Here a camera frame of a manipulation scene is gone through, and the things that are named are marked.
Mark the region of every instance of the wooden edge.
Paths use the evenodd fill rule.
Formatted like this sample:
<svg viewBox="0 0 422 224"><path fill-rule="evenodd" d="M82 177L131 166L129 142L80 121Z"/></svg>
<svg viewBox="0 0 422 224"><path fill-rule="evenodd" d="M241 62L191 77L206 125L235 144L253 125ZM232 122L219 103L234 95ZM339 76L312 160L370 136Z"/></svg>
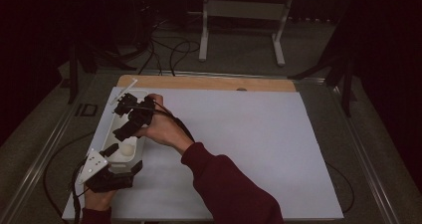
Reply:
<svg viewBox="0 0 422 224"><path fill-rule="evenodd" d="M123 75L117 82L118 87L128 87L133 79L138 82L134 87L158 89L194 89L254 92L295 92L289 80L250 79L250 78L213 78L213 77L170 77Z"/></svg>

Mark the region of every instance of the dark background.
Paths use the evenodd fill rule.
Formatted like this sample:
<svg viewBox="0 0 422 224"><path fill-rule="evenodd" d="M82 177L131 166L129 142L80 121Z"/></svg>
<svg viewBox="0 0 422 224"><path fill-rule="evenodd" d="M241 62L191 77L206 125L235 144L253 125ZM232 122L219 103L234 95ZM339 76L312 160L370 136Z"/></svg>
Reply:
<svg viewBox="0 0 422 224"><path fill-rule="evenodd" d="M202 8L202 0L139 0L139 9L145 6L142 1L151 5L152 16L166 16L182 25L186 11ZM104 0L0 2L3 143L61 81L57 67L69 59L69 45L76 38L84 37L105 50L132 41L115 23L118 14L128 11L131 3L127 0L107 0L108 5ZM354 73L361 78L420 190L421 10L421 0L294 0L290 14L296 22L308 18L309 22L319 19L337 24L325 51L353 50Z"/></svg>

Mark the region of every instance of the red sleeve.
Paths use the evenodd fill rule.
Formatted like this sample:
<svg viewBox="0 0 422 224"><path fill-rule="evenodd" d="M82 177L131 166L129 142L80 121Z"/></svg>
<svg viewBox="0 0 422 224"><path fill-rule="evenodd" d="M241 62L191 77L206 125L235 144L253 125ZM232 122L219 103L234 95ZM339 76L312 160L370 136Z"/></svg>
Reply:
<svg viewBox="0 0 422 224"><path fill-rule="evenodd" d="M82 209L81 224L111 224L111 208L107 211L96 211L92 209Z"/></svg>
<svg viewBox="0 0 422 224"><path fill-rule="evenodd" d="M181 162L193 172L193 186L218 224L280 224L277 200L252 182L225 155L212 155L200 142L192 144Z"/></svg>

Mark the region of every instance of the human hand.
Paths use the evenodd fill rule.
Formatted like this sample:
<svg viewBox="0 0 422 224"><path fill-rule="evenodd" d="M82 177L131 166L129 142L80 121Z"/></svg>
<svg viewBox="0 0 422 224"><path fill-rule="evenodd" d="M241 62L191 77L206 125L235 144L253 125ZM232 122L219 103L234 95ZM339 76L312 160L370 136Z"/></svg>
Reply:
<svg viewBox="0 0 422 224"><path fill-rule="evenodd" d="M155 105L156 110L166 112L163 108L163 96L150 94L149 97L158 104ZM174 147L180 154L193 143L171 117L159 112L154 114L148 127L142 127L133 136L149 137L155 142Z"/></svg>
<svg viewBox="0 0 422 224"><path fill-rule="evenodd" d="M112 198L117 190L109 192L93 192L88 189L85 192L85 208L96 211L107 211L110 208Z"/></svg>

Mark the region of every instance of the white metal stand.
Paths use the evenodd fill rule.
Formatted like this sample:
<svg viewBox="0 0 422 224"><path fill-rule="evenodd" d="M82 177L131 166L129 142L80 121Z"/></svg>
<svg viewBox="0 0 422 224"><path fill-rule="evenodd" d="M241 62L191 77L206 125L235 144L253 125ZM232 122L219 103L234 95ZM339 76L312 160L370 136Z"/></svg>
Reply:
<svg viewBox="0 0 422 224"><path fill-rule="evenodd" d="M208 49L208 17L235 17L253 18L280 21L279 30L273 34L272 40L276 53L277 65L284 66L285 58L280 44L283 30L285 28L289 10L293 0L287 0L285 4L274 3L251 3L238 1L204 0L202 13L202 36L199 49L199 61L207 60Z"/></svg>

